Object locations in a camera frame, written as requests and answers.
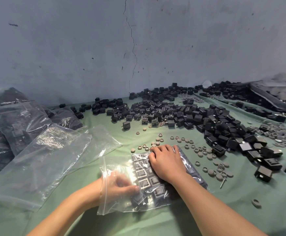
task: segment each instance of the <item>concrete wall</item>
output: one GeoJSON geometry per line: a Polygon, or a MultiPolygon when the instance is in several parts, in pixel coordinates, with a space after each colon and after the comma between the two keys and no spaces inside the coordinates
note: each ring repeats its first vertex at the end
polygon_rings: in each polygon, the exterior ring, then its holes
{"type": "Polygon", "coordinates": [[[280,71],[286,0],[0,0],[0,88],[46,105],[280,71]]]}

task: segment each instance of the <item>metal pin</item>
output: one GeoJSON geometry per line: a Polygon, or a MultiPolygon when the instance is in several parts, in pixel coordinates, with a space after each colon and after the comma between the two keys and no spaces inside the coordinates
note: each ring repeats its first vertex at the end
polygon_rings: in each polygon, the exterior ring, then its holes
{"type": "Polygon", "coordinates": [[[223,179],[223,181],[222,181],[222,183],[221,183],[220,189],[222,188],[222,186],[223,186],[223,184],[225,183],[225,181],[226,181],[226,177],[224,177],[224,179],[223,179]]]}

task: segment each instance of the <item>right hand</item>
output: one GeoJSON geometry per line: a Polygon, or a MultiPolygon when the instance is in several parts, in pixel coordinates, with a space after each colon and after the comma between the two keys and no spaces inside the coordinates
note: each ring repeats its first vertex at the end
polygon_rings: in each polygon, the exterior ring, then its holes
{"type": "Polygon", "coordinates": [[[163,180],[172,184],[172,181],[186,173],[186,168],[180,157],[179,148],[175,145],[166,144],[159,147],[150,148],[153,151],[149,156],[149,161],[156,174],[163,180]]]}

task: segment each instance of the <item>green table cover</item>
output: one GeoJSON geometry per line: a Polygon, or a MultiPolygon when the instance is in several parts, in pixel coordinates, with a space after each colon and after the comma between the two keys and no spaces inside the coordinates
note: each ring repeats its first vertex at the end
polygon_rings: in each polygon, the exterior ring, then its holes
{"type": "MultiPolygon", "coordinates": [[[[217,100],[202,98],[206,102],[198,104],[199,106],[208,107],[210,104],[224,106],[230,110],[233,117],[240,120],[245,126],[250,126],[248,122],[252,123],[253,126],[259,126],[260,123],[256,120],[265,120],[265,118],[247,113],[242,109],[217,100]]],[[[134,100],[123,98],[123,101],[131,107],[133,103],[141,101],[141,98],[134,100]]],[[[175,103],[178,104],[180,101],[180,98],[176,98],[175,103]]],[[[137,149],[139,145],[143,144],[150,146],[150,143],[155,141],[158,134],[162,133],[165,140],[164,144],[180,145],[193,164],[195,161],[201,163],[201,166],[196,167],[196,169],[208,183],[212,194],[265,233],[286,235],[286,173],[283,172],[286,167],[286,148],[281,148],[283,156],[280,163],[283,168],[280,172],[273,174],[273,179],[269,183],[264,183],[254,177],[256,167],[246,157],[239,152],[226,152],[226,157],[223,159],[229,163],[229,171],[233,173],[234,177],[228,178],[223,188],[219,189],[221,183],[202,171],[202,167],[215,169],[216,166],[213,165],[213,162],[205,156],[199,158],[191,148],[184,149],[185,142],[177,143],[176,140],[170,140],[170,136],[179,136],[193,140],[197,147],[207,146],[202,133],[196,129],[187,130],[184,127],[171,129],[167,126],[148,128],[147,125],[142,125],[141,121],[135,120],[131,122],[131,129],[123,131],[122,122],[124,121],[112,123],[110,116],[106,116],[106,114],[94,116],[91,111],[86,111],[84,119],[82,119],[83,124],[88,127],[99,124],[104,125],[116,140],[123,143],[121,148],[109,153],[111,156],[128,156],[131,154],[131,148],[137,149]],[[259,200],[262,208],[255,208],[251,204],[252,199],[259,200]]],[[[269,138],[266,138],[266,140],[268,146],[272,146],[274,143],[274,140],[269,138]]],[[[75,190],[99,178],[101,175],[100,165],[101,161],[96,160],[67,175],[38,212],[32,213],[0,204],[0,235],[22,235],[30,232],[63,199],[75,190]]],[[[114,212],[104,216],[98,216],[96,212],[97,208],[86,211],[74,222],[67,235],[200,235],[192,215],[182,200],[177,200],[170,206],[146,212],[114,212]]]]}

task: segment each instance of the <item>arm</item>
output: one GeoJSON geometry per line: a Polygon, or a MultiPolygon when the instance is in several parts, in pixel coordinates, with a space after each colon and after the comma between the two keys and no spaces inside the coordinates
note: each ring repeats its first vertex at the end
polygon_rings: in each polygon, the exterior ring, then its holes
{"type": "Polygon", "coordinates": [[[266,235],[187,174],[178,147],[174,149],[153,147],[149,160],[157,175],[177,190],[203,235],[266,235]]]}
{"type": "MultiPolygon", "coordinates": [[[[121,195],[133,195],[139,187],[131,185],[124,175],[118,172],[108,176],[107,195],[114,200],[121,195]]],[[[101,196],[102,178],[74,192],[28,235],[56,236],[64,235],[73,222],[86,210],[99,205],[101,196]]]]}

